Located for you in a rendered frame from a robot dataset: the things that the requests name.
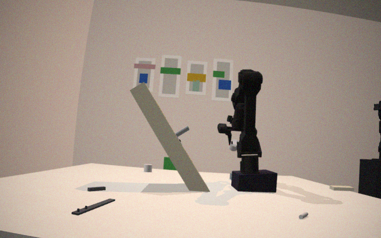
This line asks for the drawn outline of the beige flat rectangular block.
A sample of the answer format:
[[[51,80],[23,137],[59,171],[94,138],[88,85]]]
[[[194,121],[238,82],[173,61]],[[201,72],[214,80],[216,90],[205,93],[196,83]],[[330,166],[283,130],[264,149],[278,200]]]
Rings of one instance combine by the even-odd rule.
[[[331,190],[336,190],[336,191],[338,191],[338,190],[340,190],[340,191],[354,191],[354,188],[353,187],[351,187],[351,186],[336,186],[336,185],[330,185],[330,187],[329,187]]]

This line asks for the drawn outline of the white cylinder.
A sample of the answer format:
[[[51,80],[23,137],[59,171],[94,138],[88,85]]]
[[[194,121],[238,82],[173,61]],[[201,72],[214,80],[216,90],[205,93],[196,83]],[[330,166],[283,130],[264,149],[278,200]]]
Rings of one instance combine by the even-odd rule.
[[[231,140],[231,143],[229,145],[229,149],[231,151],[236,151],[237,150],[237,145],[238,145],[238,141],[233,139],[233,140]]]

